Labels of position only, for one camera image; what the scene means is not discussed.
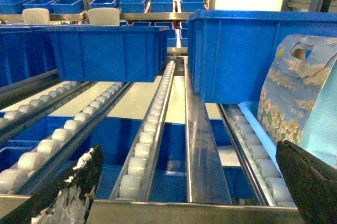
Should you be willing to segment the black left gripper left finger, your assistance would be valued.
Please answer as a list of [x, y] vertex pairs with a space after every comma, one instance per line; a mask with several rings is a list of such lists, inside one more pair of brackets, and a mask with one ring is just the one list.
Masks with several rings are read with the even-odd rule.
[[100, 184], [103, 162], [102, 146], [96, 144], [5, 215], [1, 223], [86, 223]]

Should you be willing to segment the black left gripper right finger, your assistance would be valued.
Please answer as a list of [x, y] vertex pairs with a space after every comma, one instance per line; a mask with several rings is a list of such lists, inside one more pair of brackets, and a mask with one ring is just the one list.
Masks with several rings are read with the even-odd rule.
[[287, 140], [276, 161], [304, 222], [336, 223], [336, 169]]

